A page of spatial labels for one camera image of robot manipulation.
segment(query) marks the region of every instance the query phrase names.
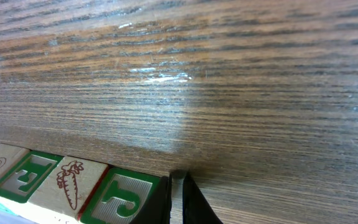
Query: carrot illustration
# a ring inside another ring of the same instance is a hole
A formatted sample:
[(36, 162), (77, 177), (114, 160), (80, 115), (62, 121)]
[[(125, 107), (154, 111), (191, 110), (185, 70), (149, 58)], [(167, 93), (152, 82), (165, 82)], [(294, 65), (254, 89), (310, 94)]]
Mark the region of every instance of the carrot illustration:
[(77, 208), (78, 187), (75, 174), (80, 174), (83, 163), (71, 161), (69, 164), (62, 166), (62, 171), (57, 174), (57, 185), (59, 189), (63, 188), (70, 207), (73, 210)]

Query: green block edge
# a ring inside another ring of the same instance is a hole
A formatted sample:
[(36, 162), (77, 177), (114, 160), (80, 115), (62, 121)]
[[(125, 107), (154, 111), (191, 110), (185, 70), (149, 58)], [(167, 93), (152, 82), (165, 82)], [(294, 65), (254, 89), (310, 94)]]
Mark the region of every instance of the green block edge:
[(93, 212), (94, 208), (96, 207), (96, 204), (98, 203), (99, 199), (102, 197), (103, 190), (107, 187), (108, 183), (110, 182), (110, 180), (112, 179), (114, 174), (119, 174), (119, 175), (123, 175), (123, 176), (127, 176), (127, 177), (132, 177), (135, 179), (140, 179), (140, 180), (144, 180), (147, 182), (151, 182), (152, 188), (150, 189), (150, 192), (146, 199), (148, 199), (152, 195), (153, 191), (157, 187), (157, 184), (160, 182), (160, 178), (153, 176), (153, 175), (142, 174), (139, 172), (125, 170), (125, 169), (118, 168), (118, 167), (114, 167), (114, 168), (110, 169), (109, 172), (107, 173), (107, 175), (105, 176), (105, 178), (100, 183), (100, 186), (98, 187), (97, 191), (94, 193), (91, 201), (86, 206), (86, 209), (81, 216), (82, 223), (85, 223), (85, 224), (107, 224), (105, 221), (102, 221), (98, 218), (92, 217), (92, 212)]
[(49, 176), (49, 174), (54, 170), (54, 168), (56, 168), (56, 166), (58, 165), (58, 163), (63, 159), (63, 156), (58, 156), (58, 155), (53, 155), (53, 154), (49, 154), (46, 152), (39, 152), (39, 151), (31, 151), (29, 153), (27, 153), (27, 155), (25, 155), (12, 169), (9, 170), (9, 172), (7, 172), (2, 178), (0, 178), (0, 185), (13, 173), (15, 172), (15, 170), (17, 168), (19, 168), (19, 166), (26, 160), (28, 159), (31, 155), (35, 155), (35, 156), (40, 156), (40, 157), (44, 157), (47, 159), (51, 159), (51, 160), (55, 160), (56, 163), (55, 165), (52, 166), (52, 168), (47, 172), (47, 175), (45, 175), (45, 177), (40, 180), (40, 182), (38, 182), (38, 184), (35, 185), (34, 189), (32, 189), (25, 197), (21, 196), (21, 195), (17, 195), (14, 194), (8, 190), (4, 190), (2, 188), (0, 188), (0, 196), (7, 198), (9, 200), (13, 200), (15, 202), (18, 203), (26, 203), (29, 198), (31, 197), (31, 195), (38, 189), (38, 187), (42, 184), (42, 182)]

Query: black plastic object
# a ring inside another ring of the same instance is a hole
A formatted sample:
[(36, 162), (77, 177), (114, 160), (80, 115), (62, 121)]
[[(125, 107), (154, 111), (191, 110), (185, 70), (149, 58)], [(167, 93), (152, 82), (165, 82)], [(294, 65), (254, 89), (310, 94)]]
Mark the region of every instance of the black plastic object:
[(153, 194), (130, 224), (169, 224), (172, 207), (172, 176), (161, 177)]
[[(153, 194), (130, 224), (169, 224), (172, 207), (171, 191), (172, 175), (161, 177)], [(223, 224), (188, 172), (183, 181), (183, 223)]]
[(183, 181), (183, 224), (223, 224), (216, 216), (196, 182), (187, 173)]

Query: wooden table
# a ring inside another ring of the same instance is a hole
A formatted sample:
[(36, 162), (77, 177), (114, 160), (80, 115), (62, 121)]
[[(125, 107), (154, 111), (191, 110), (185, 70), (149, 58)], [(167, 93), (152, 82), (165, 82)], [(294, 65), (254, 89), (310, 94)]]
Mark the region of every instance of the wooden table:
[(0, 0), (0, 142), (189, 169), (224, 223), (358, 223), (358, 1)]

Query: carrot drawing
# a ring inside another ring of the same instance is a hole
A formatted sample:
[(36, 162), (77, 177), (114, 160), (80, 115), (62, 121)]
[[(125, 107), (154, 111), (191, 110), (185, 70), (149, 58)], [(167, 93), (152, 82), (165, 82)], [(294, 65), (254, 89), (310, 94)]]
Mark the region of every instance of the carrot drawing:
[(66, 198), (70, 207), (73, 210), (77, 208), (78, 188), (75, 174), (80, 174), (83, 163), (78, 161), (71, 161), (69, 164), (62, 166), (62, 171), (57, 174), (57, 185), (59, 188), (63, 188), (66, 194)]

